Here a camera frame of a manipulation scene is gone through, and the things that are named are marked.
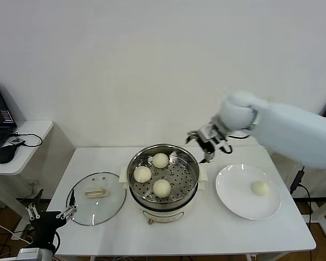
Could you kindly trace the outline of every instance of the black cable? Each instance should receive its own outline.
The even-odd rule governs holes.
[[[304,175],[304,166],[302,167],[301,170],[299,170],[290,186],[290,194],[292,194],[296,188],[298,187],[298,185],[301,183],[302,181],[302,178],[303,178],[303,175]]]
[[[194,260],[192,259],[192,257],[190,257],[190,256],[181,256],[181,257],[180,257],[180,261],[182,261],[184,257],[187,257],[190,261],[194,261]]]
[[[224,148],[224,146],[220,147],[220,150],[221,150],[223,153],[225,153],[225,154],[232,154],[232,152],[233,152],[233,148],[232,148],[232,146],[229,145],[229,144],[227,144],[227,145],[228,145],[228,147],[229,147],[229,150],[228,150],[228,151],[226,151],[226,149]]]
[[[60,247],[60,235],[58,234],[57,231],[55,232],[55,235],[57,236],[57,239],[58,239],[58,244],[57,244],[57,247],[55,248],[55,253],[56,253]]]
[[[244,140],[248,137],[250,137],[250,135],[246,135],[244,137],[237,137],[237,136],[228,136],[229,138],[232,138],[232,139],[237,139],[237,140]]]
[[[308,191],[308,189],[301,184],[298,184],[298,187],[302,187],[305,189],[306,193],[308,194],[308,199],[309,199],[309,223],[308,223],[308,227],[309,227],[309,231],[310,231],[310,226],[311,226],[311,197],[310,197],[310,193]],[[312,261],[312,257],[311,257],[311,251],[309,251],[309,255],[310,255],[310,261]]]
[[[11,256],[11,254],[10,254],[10,252],[11,252],[11,247],[10,247],[9,245],[7,245],[7,244],[0,244],[0,247],[1,247],[0,255],[3,254],[3,253],[2,253],[2,250],[4,249],[4,247],[7,247],[7,248],[9,249],[9,251],[8,251],[7,253],[5,253],[5,254],[8,254],[9,257]]]
[[[24,146],[24,147],[39,147],[43,143],[43,139],[41,137],[37,136],[34,133],[20,134],[20,133],[16,132],[16,133],[10,134],[11,137],[28,136],[28,135],[32,135],[32,136],[35,136],[35,137],[39,138],[40,139],[40,144],[37,144],[37,145],[27,145],[27,144],[23,143],[22,146]]]
[[[20,233],[20,232],[27,232],[27,231],[34,231],[35,229],[25,229],[25,230],[21,230],[21,231],[15,231],[15,233]],[[0,235],[12,235],[11,233],[0,233]]]
[[[13,231],[13,230],[18,226],[18,224],[19,224],[20,221],[21,221],[21,220],[18,219],[18,221],[17,221],[16,224],[13,226],[13,229],[11,229],[11,231]],[[7,245],[6,243],[7,243],[7,241],[9,240],[9,238],[10,238],[11,236],[12,236],[12,234],[10,233],[10,234],[6,237],[5,242],[4,242],[3,246],[1,247],[0,255],[3,254],[2,251],[4,250],[4,245]],[[9,247],[9,251],[8,251],[7,254],[9,254],[9,257],[11,257],[11,248],[10,248],[10,247]]]

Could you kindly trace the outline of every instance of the perforated steamer tray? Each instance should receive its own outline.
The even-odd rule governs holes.
[[[189,194],[196,185],[196,174],[184,159],[170,155],[169,164],[163,169],[155,167],[152,160],[153,157],[149,157],[147,161],[143,161],[138,165],[138,167],[146,166],[151,170],[152,177],[149,182],[136,182],[134,175],[130,180],[133,191],[143,199],[154,203],[178,201]],[[165,179],[171,185],[172,192],[167,198],[159,198],[153,193],[153,184],[159,179]]]
[[[163,169],[155,167],[153,156],[164,153],[169,158],[169,164]],[[134,179],[134,170],[146,166],[151,170],[151,179],[146,183],[138,183]],[[166,198],[156,197],[153,184],[159,179],[167,180],[172,188]],[[144,148],[133,157],[127,167],[127,180],[132,195],[141,204],[153,209],[172,209],[187,202],[195,193],[199,179],[199,166],[193,155],[187,150],[169,144],[158,144]]]

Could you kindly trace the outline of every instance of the cable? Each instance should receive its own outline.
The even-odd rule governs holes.
[[[303,175],[304,175],[304,166],[302,167],[301,170],[299,170],[290,186],[290,194],[292,194],[296,188],[298,187],[298,185],[301,183],[302,181],[302,178],[303,178]]]
[[[1,249],[0,249],[0,254],[3,254],[4,252],[4,247],[5,246],[8,246],[7,245],[7,241],[9,240],[9,238],[10,238],[10,236],[7,236],[6,237],[6,239],[5,239],[5,242],[2,244],[2,247],[1,247]]]
[[[25,229],[25,230],[21,230],[21,231],[15,231],[15,233],[21,233],[21,232],[32,232],[35,231],[35,229]],[[10,235],[11,233],[0,233],[0,235]]]
[[[10,253],[12,253],[12,252],[15,252],[15,251],[17,251],[18,249],[24,248],[24,247],[26,247],[26,246],[28,246],[28,245],[20,246],[20,247],[18,247],[18,248],[16,248],[16,249],[12,250],[12,251],[10,251],[10,252],[7,252],[7,253],[5,253],[5,254],[1,254],[0,257],[5,256],[6,254],[10,254]]]
[[[4,253],[3,255],[9,254],[9,257],[10,257],[11,247],[9,245],[7,245],[7,244],[0,244],[0,246],[1,246],[1,248],[7,247],[9,249],[9,252]]]
[[[190,256],[181,256],[181,257],[180,257],[180,261],[182,261],[184,257],[187,257],[190,261],[194,261],[194,260],[192,259],[192,257],[190,257]]]
[[[237,137],[237,136],[228,136],[229,138],[232,138],[232,139],[237,139],[237,140],[244,140],[248,137],[250,137],[250,135],[246,135],[244,137]]]
[[[24,239],[18,237],[17,235],[15,235],[15,233],[13,233],[12,231],[8,230],[7,228],[5,228],[5,227],[3,227],[3,226],[1,226],[1,225],[0,225],[0,227],[3,228],[4,230],[10,232],[12,235],[14,235],[15,237],[19,238],[20,240],[22,240],[22,241],[24,241],[24,242],[27,242],[26,240],[24,240]]]
[[[118,261],[118,260],[121,260],[121,259],[126,259],[126,257],[114,257],[112,261]]]
[[[22,202],[23,200],[26,200],[28,197],[34,195],[35,184],[34,184],[34,183],[28,183],[28,185],[31,186],[31,188],[32,188],[32,192],[31,192],[28,196],[26,196],[25,198],[22,198],[21,200],[19,200],[19,202]]]
[[[301,185],[301,184],[298,184],[298,187],[302,187],[305,189],[306,193],[308,194],[308,199],[309,199],[309,223],[308,223],[308,227],[309,227],[309,231],[310,231],[310,226],[311,226],[311,197],[310,197],[310,193],[308,191],[308,189],[304,186],[304,185]],[[310,256],[310,261],[312,261],[312,256],[311,256],[311,250],[309,251],[309,256]]]
[[[60,235],[58,234],[58,232],[56,231],[55,232],[55,235],[57,236],[57,239],[58,239],[58,244],[57,244],[57,247],[55,248],[55,252],[56,253],[60,247]]]
[[[20,133],[16,132],[16,133],[12,133],[12,134],[10,134],[11,137],[17,137],[17,136],[28,136],[28,135],[32,135],[32,136],[35,136],[35,137],[39,138],[39,139],[40,139],[40,143],[37,144],[37,145],[27,145],[27,144],[23,143],[22,146],[24,146],[24,147],[39,147],[39,146],[43,143],[43,139],[42,139],[41,137],[37,136],[37,135],[34,134],[34,133],[24,133],[24,134],[20,134]]]
[[[224,148],[223,146],[220,147],[220,150],[221,150],[223,153],[225,153],[225,154],[232,154],[232,152],[233,152],[233,148],[232,148],[232,146],[229,145],[229,144],[227,144],[227,145],[228,145],[228,147],[229,147],[229,150],[228,150],[228,151],[226,151],[225,148]]]

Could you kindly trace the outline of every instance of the small white side table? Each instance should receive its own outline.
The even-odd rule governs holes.
[[[53,127],[52,121],[18,121],[17,122],[17,129],[15,130],[18,133],[34,133],[44,139],[49,131]],[[34,136],[24,136],[23,138],[28,144],[35,144],[39,142],[39,139]],[[13,176],[17,175],[22,172],[25,166],[28,164],[32,156],[34,155],[35,151],[39,147],[20,147],[15,154],[15,157],[12,161],[0,164],[0,176]],[[16,227],[15,231],[24,230],[26,225],[29,223],[29,216],[26,211],[26,208],[23,204],[21,204],[16,198],[11,195],[7,189],[5,189],[1,185],[0,181],[0,203],[5,204],[14,212],[16,212],[19,216],[22,217],[20,223]]]
[[[315,202],[311,203],[311,223],[318,223],[326,236],[326,203],[319,207]],[[309,215],[303,215],[303,219],[306,223],[309,223]]]

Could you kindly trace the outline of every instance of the glass lid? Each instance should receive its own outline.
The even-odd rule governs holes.
[[[80,225],[95,226],[115,216],[126,199],[126,190],[118,180],[117,175],[109,172],[94,173],[81,179],[72,188],[77,207],[72,220]]]

